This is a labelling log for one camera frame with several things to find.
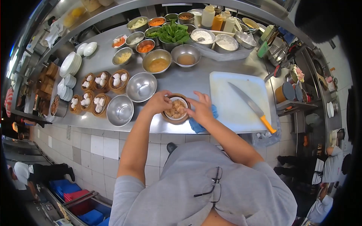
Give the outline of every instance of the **stack of white plates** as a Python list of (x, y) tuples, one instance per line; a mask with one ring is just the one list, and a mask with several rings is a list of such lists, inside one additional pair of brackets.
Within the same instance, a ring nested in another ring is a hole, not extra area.
[(71, 52), (63, 61), (60, 67), (60, 76), (65, 77), (67, 74), (75, 75), (80, 65), (82, 64), (82, 57), (75, 52)]
[(63, 89), (62, 89), (62, 91), (60, 92), (60, 95), (59, 95), (59, 97), (62, 100), (65, 100), (65, 101), (70, 101), (72, 99), (72, 96), (73, 96), (73, 90), (70, 89), (67, 86), (63, 87)]
[(71, 88), (71, 89), (74, 88), (74, 86), (75, 86), (75, 84), (77, 82), (77, 79), (74, 76), (72, 76), (71, 74), (67, 75), (63, 79), (64, 79), (64, 85)]

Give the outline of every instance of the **hand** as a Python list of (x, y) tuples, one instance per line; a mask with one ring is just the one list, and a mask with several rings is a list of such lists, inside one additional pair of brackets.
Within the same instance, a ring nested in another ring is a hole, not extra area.
[(168, 90), (162, 90), (155, 93), (144, 106), (144, 110), (152, 115), (163, 112), (164, 110), (172, 108), (172, 101), (165, 97), (165, 95), (171, 95)]
[(214, 119), (214, 116), (212, 115), (211, 111), (211, 100), (207, 94), (200, 93), (198, 91), (194, 91), (194, 94), (196, 94), (199, 97), (199, 101), (196, 101), (191, 98), (186, 98), (186, 100), (195, 107), (195, 111), (188, 108), (185, 108), (185, 111), (188, 115), (193, 117), (198, 123), (204, 125), (208, 121)]

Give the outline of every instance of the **fried food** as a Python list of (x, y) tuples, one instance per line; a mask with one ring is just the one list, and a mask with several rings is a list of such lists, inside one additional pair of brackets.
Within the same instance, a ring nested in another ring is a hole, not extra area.
[(181, 100), (172, 101), (172, 108), (165, 111), (165, 114), (173, 119), (179, 119), (186, 114), (185, 104)]

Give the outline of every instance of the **blue cloth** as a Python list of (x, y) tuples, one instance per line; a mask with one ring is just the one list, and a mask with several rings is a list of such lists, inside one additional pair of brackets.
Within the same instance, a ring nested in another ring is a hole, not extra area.
[[(219, 114), (216, 106), (211, 105), (211, 110), (212, 110), (212, 115), (214, 116), (214, 118), (217, 119), (219, 117)], [(201, 133), (203, 131), (206, 131), (206, 129), (202, 125), (200, 125), (194, 118), (191, 118), (189, 122), (192, 130), (195, 131), (195, 133)]]

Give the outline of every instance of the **brown liquid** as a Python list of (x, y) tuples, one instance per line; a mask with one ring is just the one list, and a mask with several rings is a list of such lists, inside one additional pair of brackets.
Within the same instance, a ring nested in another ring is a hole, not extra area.
[(163, 58), (158, 58), (156, 60), (153, 60), (148, 69), (150, 72), (152, 73), (156, 73), (156, 72), (160, 72), (163, 71), (164, 69), (167, 68), (169, 62)]
[(191, 54), (181, 54), (177, 58), (177, 62), (182, 65), (191, 65), (196, 61), (195, 57)]

